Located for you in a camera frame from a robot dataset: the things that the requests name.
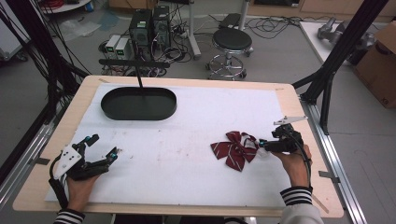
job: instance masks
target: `stool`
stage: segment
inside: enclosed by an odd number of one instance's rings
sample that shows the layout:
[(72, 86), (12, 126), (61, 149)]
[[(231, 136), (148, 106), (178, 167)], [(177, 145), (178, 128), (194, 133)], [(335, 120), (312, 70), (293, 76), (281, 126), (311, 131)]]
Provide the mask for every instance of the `stool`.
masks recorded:
[(212, 42), (217, 49), (225, 54), (216, 55), (206, 64), (206, 69), (211, 71), (208, 79), (211, 79), (213, 75), (231, 77), (232, 80), (237, 76), (246, 77), (247, 71), (244, 64), (232, 54), (246, 53), (249, 56), (248, 50), (252, 43), (250, 36), (233, 28), (222, 28), (213, 34)]

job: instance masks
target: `hand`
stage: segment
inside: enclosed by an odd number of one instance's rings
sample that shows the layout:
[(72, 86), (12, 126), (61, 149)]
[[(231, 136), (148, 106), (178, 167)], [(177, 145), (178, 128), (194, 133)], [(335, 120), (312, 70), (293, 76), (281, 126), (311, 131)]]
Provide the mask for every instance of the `hand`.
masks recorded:
[(93, 184), (98, 177), (99, 175), (96, 175), (79, 181), (67, 177), (67, 187), (69, 189), (69, 204), (67, 208), (82, 212), (90, 199)]
[[(312, 155), (307, 145), (304, 145), (304, 150), (308, 159), (311, 159)], [(283, 168), (285, 168), (286, 173), (289, 175), (292, 187), (309, 187), (308, 173), (300, 150), (290, 154), (284, 154), (281, 152), (272, 152), (272, 154), (282, 161)]]

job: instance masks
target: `striped sleeve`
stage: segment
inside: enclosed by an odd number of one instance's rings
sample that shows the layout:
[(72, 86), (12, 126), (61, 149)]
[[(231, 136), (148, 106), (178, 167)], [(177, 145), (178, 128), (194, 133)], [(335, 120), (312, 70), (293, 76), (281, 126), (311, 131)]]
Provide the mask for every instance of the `striped sleeve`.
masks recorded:
[(66, 208), (59, 211), (54, 224), (81, 224), (84, 217), (84, 214)]
[(312, 204), (312, 188), (291, 187), (280, 192), (286, 206), (298, 203)]

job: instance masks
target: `black plate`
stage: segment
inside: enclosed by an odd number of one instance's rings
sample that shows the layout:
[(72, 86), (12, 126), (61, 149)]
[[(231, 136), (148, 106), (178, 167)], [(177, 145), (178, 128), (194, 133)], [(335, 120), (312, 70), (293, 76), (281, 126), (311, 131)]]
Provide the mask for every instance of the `black plate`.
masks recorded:
[(164, 88), (122, 87), (108, 92), (101, 107), (110, 119), (161, 120), (175, 113), (177, 98)]

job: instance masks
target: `sleeve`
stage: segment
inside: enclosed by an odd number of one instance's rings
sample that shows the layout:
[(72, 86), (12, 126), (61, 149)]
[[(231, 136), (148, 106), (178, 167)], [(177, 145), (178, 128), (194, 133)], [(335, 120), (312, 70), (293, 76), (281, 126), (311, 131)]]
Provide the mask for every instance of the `sleeve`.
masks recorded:
[(85, 215), (72, 209), (62, 209), (59, 211), (54, 224), (81, 224)]
[(280, 195), (286, 205), (280, 224), (323, 224), (319, 210), (312, 205), (312, 188), (292, 187)]

